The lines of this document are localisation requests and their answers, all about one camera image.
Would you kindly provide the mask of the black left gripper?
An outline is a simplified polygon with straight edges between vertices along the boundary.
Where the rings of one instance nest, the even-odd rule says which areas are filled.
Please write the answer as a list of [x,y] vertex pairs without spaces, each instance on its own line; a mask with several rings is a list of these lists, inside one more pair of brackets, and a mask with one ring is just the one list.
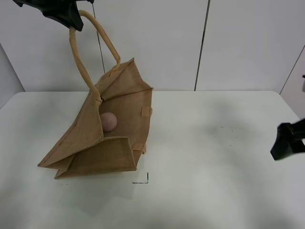
[[42,11],[44,17],[59,22],[67,28],[82,31],[83,22],[76,4],[83,0],[13,0],[19,7],[28,5]]

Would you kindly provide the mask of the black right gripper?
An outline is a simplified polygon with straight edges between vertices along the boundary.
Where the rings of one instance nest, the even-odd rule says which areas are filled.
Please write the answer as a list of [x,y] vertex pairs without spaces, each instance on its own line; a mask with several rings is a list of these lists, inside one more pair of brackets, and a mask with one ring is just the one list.
[[304,153],[305,119],[295,123],[281,123],[277,127],[275,143],[270,151],[275,161],[294,154]]

